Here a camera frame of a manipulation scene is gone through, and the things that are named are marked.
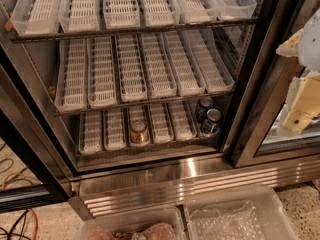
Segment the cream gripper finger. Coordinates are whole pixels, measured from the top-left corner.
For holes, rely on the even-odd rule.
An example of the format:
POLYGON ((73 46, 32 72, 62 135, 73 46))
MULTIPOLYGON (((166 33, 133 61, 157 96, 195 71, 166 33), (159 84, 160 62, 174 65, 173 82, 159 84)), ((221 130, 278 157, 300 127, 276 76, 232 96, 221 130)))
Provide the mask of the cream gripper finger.
POLYGON ((282 57, 298 57, 298 45, 302 32, 302 29, 298 30, 288 40, 280 44, 276 49, 276 54, 282 57))
POLYGON ((282 126, 301 133, 320 114, 320 73, 311 71, 306 77, 294 77, 286 98, 282 126))

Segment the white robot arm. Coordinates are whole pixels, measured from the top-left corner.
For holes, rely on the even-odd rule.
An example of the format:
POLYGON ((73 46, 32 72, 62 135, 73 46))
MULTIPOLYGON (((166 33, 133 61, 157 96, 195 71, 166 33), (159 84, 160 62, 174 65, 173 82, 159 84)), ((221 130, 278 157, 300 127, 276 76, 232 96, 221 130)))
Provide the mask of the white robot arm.
POLYGON ((294 77, 290 83, 277 126, 281 136, 299 135, 320 114, 320 9, 279 45, 276 53, 297 57, 298 63, 309 70, 305 77, 294 77))

